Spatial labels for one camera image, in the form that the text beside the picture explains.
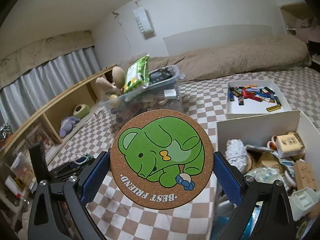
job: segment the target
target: white box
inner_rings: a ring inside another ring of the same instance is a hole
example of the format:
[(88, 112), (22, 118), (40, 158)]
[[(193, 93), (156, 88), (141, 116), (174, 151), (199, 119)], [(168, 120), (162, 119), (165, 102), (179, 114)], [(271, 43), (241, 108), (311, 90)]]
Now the white box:
[(301, 110), (218, 121), (217, 149), (224, 154), (230, 139), (240, 139), (244, 145), (266, 146), (271, 136), (290, 131), (300, 135), (306, 147), (304, 160), (312, 164), (320, 189), (320, 133)]
[(267, 111), (267, 107), (276, 105), (276, 103), (272, 104), (265, 101), (258, 102), (248, 98), (244, 100), (244, 106), (239, 106), (237, 97), (234, 97), (235, 101), (230, 102), (230, 87), (244, 87), (250, 85), (257, 85), (258, 87), (268, 87), (273, 92), (275, 92), (275, 95), (279, 98), (282, 106), (279, 110), (275, 110), (272, 113), (291, 111), (291, 107), (289, 106), (284, 95), (281, 93), (276, 84), (271, 80), (230, 81), (228, 83), (227, 119), (269, 114), (269, 112)]

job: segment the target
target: curtain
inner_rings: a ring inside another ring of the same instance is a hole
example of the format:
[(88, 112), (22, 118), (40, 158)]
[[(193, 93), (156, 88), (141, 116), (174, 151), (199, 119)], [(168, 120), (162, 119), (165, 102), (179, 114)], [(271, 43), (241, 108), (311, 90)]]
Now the curtain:
[(49, 60), (91, 46), (94, 46), (91, 31), (78, 31), (45, 38), (17, 49), (0, 59), (0, 89)]
[(93, 47), (50, 60), (1, 90), (0, 119), (15, 131), (51, 99), (100, 70)]

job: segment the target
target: beige comforter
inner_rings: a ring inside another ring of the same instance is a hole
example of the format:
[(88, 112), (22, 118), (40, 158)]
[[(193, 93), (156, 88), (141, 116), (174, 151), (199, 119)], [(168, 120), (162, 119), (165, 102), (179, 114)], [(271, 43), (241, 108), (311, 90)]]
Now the beige comforter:
[[(178, 65), (184, 82), (214, 79), (235, 73), (269, 70), (294, 64), (308, 57), (306, 44), (294, 36), (259, 37), (214, 48), (199, 49), (176, 56), (150, 58), (149, 70)], [(126, 71), (140, 55), (119, 65)]]

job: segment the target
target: screw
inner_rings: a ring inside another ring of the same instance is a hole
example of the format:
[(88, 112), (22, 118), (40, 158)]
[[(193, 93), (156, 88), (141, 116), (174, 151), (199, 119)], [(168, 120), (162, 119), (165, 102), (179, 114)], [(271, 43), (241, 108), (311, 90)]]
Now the screw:
[(253, 181), (254, 181), (254, 178), (253, 178), (252, 176), (248, 175), (248, 176), (245, 176), (245, 180), (246, 180), (247, 182), (253, 182)]
[(71, 177), (69, 178), (69, 181), (70, 181), (70, 182), (75, 182), (77, 179), (78, 179), (77, 176), (71, 176)]
[(282, 186), (282, 185), (283, 185), (282, 181), (279, 180), (279, 179), (276, 180), (276, 184), (277, 184), (278, 186)]
[(47, 184), (47, 181), (43, 179), (40, 181), (39, 186), (44, 186), (45, 184)]

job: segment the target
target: checkered bedsheet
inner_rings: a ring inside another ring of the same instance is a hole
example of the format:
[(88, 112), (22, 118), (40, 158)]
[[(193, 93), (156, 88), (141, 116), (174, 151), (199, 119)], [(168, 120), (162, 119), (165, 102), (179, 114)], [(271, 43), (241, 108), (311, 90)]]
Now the checkered bedsheet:
[[(273, 80), (291, 108), (301, 109), (320, 128), (320, 75), (313, 69), (242, 73), (181, 85), (185, 114), (201, 124), (214, 147), (216, 121), (226, 119), (227, 82), (246, 79)], [(86, 153), (98, 156), (111, 147), (116, 131), (114, 121), (101, 110), (68, 141), (49, 169)], [(215, 187), (216, 178), (212, 175), (206, 188), (192, 202), (157, 211), (125, 197), (109, 172), (87, 209), (107, 239), (205, 239), (210, 236)]]

